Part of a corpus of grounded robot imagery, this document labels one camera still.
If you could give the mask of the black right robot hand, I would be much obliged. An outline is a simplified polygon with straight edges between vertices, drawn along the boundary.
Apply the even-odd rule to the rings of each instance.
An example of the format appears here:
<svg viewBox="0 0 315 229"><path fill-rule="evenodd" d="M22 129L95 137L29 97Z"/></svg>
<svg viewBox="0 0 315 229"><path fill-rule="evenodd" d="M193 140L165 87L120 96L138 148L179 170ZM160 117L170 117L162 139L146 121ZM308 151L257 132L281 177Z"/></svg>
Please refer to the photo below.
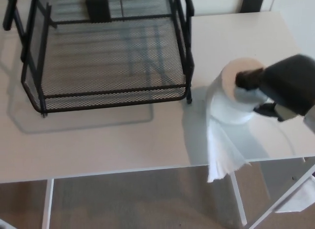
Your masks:
<svg viewBox="0 0 315 229"><path fill-rule="evenodd" d="M257 114L279 122L305 116L315 105L315 60L297 54L266 68L241 71L235 84L247 91L261 91L273 101L255 107Z"/></svg>

